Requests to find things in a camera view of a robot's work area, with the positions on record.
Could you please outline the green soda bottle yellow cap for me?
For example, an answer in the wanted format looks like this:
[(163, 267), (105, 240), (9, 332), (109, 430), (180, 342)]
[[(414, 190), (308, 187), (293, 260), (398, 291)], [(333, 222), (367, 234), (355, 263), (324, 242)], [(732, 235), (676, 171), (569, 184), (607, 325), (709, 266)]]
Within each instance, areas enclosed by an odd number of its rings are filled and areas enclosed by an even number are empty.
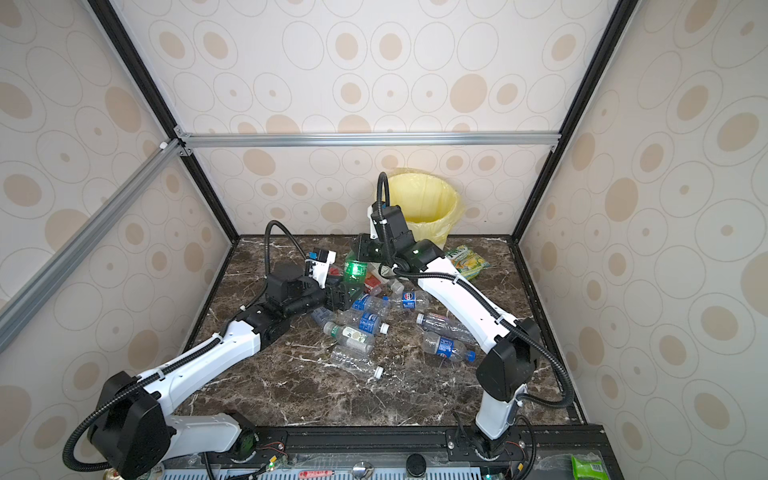
[(355, 252), (349, 252), (345, 257), (344, 281), (354, 288), (362, 288), (368, 274), (368, 264), (361, 261)]

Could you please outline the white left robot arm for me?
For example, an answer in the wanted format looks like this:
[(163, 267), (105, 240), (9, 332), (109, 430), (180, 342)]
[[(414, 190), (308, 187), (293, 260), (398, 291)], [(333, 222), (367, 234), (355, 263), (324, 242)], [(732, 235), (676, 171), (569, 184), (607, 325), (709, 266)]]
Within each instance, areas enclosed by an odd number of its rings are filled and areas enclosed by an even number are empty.
[(273, 344), (294, 318), (319, 307), (348, 309), (364, 287), (312, 259), (278, 263), (262, 292), (213, 334), (182, 355), (138, 376), (119, 372), (102, 388), (96, 410), (71, 434), (63, 452), (73, 471), (113, 468), (134, 479), (163, 460), (195, 453), (241, 454), (254, 440), (240, 415), (179, 417), (176, 409), (209, 381)]

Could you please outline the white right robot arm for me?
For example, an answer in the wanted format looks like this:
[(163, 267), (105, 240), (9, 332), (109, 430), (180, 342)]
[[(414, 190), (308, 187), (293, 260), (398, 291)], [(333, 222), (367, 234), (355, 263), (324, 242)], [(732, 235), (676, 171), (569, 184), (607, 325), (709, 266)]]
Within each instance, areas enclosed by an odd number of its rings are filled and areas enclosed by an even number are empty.
[(370, 231), (357, 237), (357, 257), (416, 283), (467, 328), (485, 353), (476, 371), (483, 397), (475, 425), (486, 439), (501, 439), (538, 361), (536, 350), (514, 332), (517, 318), (466, 280), (436, 244), (417, 241), (398, 206), (376, 201), (367, 216)]

